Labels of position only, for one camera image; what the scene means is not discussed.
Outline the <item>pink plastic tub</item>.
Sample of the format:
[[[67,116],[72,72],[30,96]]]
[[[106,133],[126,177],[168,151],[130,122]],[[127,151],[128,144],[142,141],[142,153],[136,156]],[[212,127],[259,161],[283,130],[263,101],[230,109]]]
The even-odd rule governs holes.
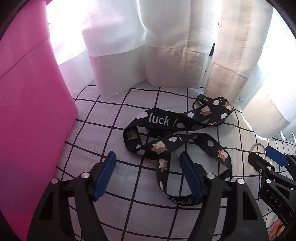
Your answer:
[[[1,39],[1,211],[21,240],[77,117],[46,7],[29,1]]]

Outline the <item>white curtain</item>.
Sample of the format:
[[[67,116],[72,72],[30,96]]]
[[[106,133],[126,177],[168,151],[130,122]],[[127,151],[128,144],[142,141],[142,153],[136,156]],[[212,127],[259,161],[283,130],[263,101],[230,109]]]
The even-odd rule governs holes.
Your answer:
[[[242,99],[262,138],[295,134],[295,36],[269,1],[51,1],[50,41],[70,93],[143,81]]]

